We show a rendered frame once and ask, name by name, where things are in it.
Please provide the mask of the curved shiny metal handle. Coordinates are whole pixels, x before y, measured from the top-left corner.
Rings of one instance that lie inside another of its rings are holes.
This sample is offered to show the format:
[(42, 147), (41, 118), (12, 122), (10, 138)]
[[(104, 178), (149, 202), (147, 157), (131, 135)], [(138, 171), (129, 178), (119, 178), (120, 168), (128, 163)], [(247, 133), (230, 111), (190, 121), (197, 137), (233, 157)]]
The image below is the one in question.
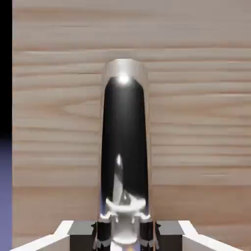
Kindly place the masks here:
[(100, 202), (95, 251), (153, 251), (149, 196), (148, 78), (144, 65), (119, 58), (102, 76)]

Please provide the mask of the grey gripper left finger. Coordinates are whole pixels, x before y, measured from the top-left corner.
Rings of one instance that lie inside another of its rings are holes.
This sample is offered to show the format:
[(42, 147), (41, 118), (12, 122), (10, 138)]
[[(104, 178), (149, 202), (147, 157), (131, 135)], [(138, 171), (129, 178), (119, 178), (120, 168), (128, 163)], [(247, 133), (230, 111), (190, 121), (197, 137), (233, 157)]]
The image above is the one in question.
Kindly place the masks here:
[(53, 234), (10, 251), (92, 251), (96, 226), (95, 221), (63, 220)]

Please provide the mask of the light wood cabinet door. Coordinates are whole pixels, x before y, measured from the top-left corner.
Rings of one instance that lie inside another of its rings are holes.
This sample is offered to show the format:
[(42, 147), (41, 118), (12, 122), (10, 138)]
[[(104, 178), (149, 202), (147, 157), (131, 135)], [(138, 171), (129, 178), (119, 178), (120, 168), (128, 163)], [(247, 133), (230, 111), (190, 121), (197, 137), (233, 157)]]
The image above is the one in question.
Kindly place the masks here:
[(101, 74), (149, 74), (158, 220), (251, 251), (251, 0), (13, 0), (12, 245), (97, 215)]

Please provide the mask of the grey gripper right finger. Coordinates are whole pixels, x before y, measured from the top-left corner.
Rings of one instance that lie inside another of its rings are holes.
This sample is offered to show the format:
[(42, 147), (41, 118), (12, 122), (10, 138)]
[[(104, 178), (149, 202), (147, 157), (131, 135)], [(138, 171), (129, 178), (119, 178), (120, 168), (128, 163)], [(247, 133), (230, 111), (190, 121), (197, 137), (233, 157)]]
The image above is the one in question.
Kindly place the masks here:
[(156, 251), (243, 251), (203, 234), (190, 221), (155, 222)]

